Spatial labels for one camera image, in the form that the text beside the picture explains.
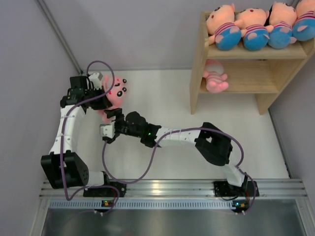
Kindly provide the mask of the boy doll shelved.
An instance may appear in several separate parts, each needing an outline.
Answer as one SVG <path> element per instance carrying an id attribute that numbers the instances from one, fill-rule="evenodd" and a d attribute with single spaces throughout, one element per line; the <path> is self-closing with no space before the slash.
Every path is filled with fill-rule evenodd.
<path id="1" fill-rule="evenodd" d="M 241 29 L 244 47 L 250 51 L 258 51 L 265 47 L 270 39 L 272 25 L 265 26 L 270 12 L 260 8 L 247 8 L 239 12 L 235 24 Z"/>
<path id="2" fill-rule="evenodd" d="M 206 20 L 209 45 L 215 44 L 219 50 L 228 51 L 242 38 L 239 22 L 235 22 L 235 5 L 224 4 L 212 11 Z"/>

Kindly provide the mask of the boy doll back corner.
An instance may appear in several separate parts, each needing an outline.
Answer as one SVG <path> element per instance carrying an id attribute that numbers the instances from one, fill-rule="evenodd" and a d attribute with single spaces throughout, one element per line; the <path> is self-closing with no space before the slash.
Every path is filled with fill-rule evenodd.
<path id="1" fill-rule="evenodd" d="M 293 24 L 297 20 L 295 8 L 287 3 L 274 1 L 269 12 L 267 21 L 274 29 L 269 33 L 268 45 L 274 49 L 283 49 L 294 44 L 297 41 L 292 33 Z"/>

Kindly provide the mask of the boy doll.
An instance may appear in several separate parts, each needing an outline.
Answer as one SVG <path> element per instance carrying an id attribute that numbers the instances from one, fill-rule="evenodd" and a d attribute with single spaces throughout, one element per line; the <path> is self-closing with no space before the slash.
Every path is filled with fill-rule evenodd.
<path id="1" fill-rule="evenodd" d="M 297 20 L 292 35 L 297 41 L 307 41 L 315 37 L 315 0 L 301 0 L 296 6 Z"/>

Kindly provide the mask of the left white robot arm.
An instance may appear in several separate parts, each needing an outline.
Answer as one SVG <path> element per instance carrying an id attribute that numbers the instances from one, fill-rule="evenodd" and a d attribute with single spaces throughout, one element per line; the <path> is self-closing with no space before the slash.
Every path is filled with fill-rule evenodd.
<path id="1" fill-rule="evenodd" d="M 54 189 L 94 186 L 100 196 L 107 196 L 111 184 L 102 171 L 90 171 L 77 154 L 81 122 L 88 108 L 106 109 L 112 103 L 104 96 L 100 72 L 70 78 L 71 87 L 60 101 L 61 118 L 55 142 L 48 155 L 41 158 L 41 166 Z"/>

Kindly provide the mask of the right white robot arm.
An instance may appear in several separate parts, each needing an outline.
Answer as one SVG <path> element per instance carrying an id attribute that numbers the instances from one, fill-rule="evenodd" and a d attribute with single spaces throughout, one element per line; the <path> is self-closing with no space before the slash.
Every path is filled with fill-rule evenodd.
<path id="1" fill-rule="evenodd" d="M 244 158 L 241 144 L 231 135 L 228 135 L 209 122 L 201 127 L 186 129 L 171 129 L 148 123 L 137 112 L 126 116 L 121 108 L 104 111 L 112 121 L 100 128 L 102 139 L 110 144 L 120 135 L 136 137 L 146 147 L 157 149 L 164 147 L 191 147 L 199 151 L 204 159 L 212 165 L 222 167 L 230 191 L 235 195 L 242 195 L 248 188 L 245 175 L 241 173 L 239 163 L 231 158 L 235 143 Z"/>

